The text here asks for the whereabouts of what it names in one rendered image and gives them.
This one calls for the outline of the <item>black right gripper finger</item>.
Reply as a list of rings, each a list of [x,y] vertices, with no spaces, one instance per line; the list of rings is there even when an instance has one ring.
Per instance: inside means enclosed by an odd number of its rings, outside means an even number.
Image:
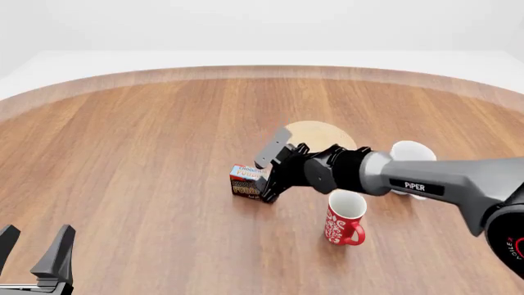
[[[259,199],[263,202],[268,202],[271,198],[271,192],[268,185],[268,180],[264,176],[260,176],[255,181],[255,188],[258,191]]]

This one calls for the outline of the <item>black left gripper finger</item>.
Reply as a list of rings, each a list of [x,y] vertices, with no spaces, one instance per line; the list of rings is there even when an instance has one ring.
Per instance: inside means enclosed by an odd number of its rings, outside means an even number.
[[[73,284],[72,252],[76,230],[71,225],[62,225],[51,246],[30,270],[41,282]]]
[[[14,225],[6,225],[0,230],[0,268],[3,268],[12,248],[20,237],[20,230]]]

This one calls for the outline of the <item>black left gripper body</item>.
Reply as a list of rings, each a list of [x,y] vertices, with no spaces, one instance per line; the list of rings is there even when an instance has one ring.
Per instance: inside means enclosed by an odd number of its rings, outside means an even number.
[[[72,295],[74,287],[59,279],[38,279],[35,284],[0,284],[0,295]]]

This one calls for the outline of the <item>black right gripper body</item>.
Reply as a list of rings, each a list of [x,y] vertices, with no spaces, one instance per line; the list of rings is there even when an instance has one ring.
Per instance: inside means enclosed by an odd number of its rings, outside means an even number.
[[[279,195],[293,186],[310,186],[305,177],[305,162],[310,159],[305,143],[287,144],[271,161],[272,169],[266,183],[266,202],[274,203]]]

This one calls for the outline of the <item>chocolate pudding box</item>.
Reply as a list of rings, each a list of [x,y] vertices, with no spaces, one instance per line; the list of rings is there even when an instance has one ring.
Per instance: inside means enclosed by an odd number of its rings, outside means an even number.
[[[255,182],[262,176],[267,178],[268,175],[265,170],[235,164],[229,174],[232,194],[261,202],[261,193]]]

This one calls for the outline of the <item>round tan plate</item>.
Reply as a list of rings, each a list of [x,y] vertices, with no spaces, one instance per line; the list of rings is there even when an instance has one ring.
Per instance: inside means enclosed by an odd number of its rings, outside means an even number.
[[[290,123],[285,127],[291,132],[290,144],[297,147],[304,143],[310,152],[322,152],[333,144],[349,150],[357,148],[355,141],[343,129],[326,122],[303,120]]]

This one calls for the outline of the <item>red patterned mug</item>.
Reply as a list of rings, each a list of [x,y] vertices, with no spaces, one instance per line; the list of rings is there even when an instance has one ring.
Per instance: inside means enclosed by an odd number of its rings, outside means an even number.
[[[367,211],[364,198],[350,191],[333,191],[328,197],[324,237],[334,245],[361,245],[366,233],[360,224]]]

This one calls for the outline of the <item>white mug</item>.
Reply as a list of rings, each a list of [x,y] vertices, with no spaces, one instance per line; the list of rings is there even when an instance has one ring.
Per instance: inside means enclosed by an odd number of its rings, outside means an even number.
[[[425,145],[414,141],[400,141],[393,144],[390,156],[395,161],[435,161],[436,154]]]

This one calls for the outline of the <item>small flat grey mount plate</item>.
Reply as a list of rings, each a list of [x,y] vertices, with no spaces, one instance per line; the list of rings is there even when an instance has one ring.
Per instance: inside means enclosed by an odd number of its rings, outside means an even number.
[[[264,169],[276,156],[286,147],[288,140],[291,138],[291,132],[282,127],[279,129],[269,143],[257,154],[254,164],[257,169]]]

